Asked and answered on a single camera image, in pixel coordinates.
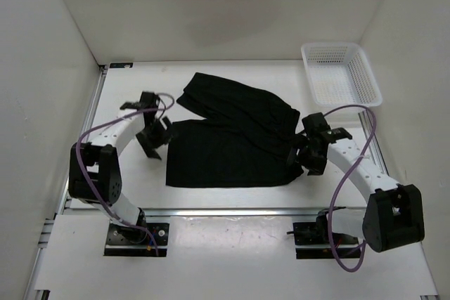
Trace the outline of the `black shorts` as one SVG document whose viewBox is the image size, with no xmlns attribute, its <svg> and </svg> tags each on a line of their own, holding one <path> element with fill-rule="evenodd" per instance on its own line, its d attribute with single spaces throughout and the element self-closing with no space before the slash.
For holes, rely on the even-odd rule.
<svg viewBox="0 0 450 300">
<path fill-rule="evenodd" d="M 168 186 L 274 187 L 303 174 L 288 159 L 300 112 L 277 95 L 197 72 L 177 103 L 201 118 L 173 124 Z"/>
</svg>

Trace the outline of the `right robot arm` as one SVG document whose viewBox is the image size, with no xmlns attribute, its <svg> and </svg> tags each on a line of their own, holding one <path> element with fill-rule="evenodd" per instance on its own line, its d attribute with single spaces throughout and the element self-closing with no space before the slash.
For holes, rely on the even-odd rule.
<svg viewBox="0 0 450 300">
<path fill-rule="evenodd" d="M 320 176 L 327 163 L 333 163 L 358 189 L 366 202 L 364 212 L 346 207 L 323 210 L 316 218 L 316 236 L 330 244 L 340 235 L 357 237 L 375 252 L 423 241 L 422 196 L 413 184 L 402 185 L 384 174 L 373 161 L 361 154 L 350 137 L 335 140 L 328 136 L 300 136 L 288 155 L 288 166 L 305 168 Z"/>
</svg>

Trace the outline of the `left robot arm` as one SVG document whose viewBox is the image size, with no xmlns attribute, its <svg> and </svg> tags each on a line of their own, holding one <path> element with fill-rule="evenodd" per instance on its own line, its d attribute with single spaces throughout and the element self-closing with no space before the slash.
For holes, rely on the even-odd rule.
<svg viewBox="0 0 450 300">
<path fill-rule="evenodd" d="M 156 246 L 143 210 L 122 192 L 119 156 L 136 139 L 145 155 L 160 159 L 157 149 L 173 138 L 172 123 L 156 108 L 122 111 L 116 119 L 95 126 L 79 138 L 70 151 L 70 197 L 102 211 L 118 232 L 132 244 Z"/>
</svg>

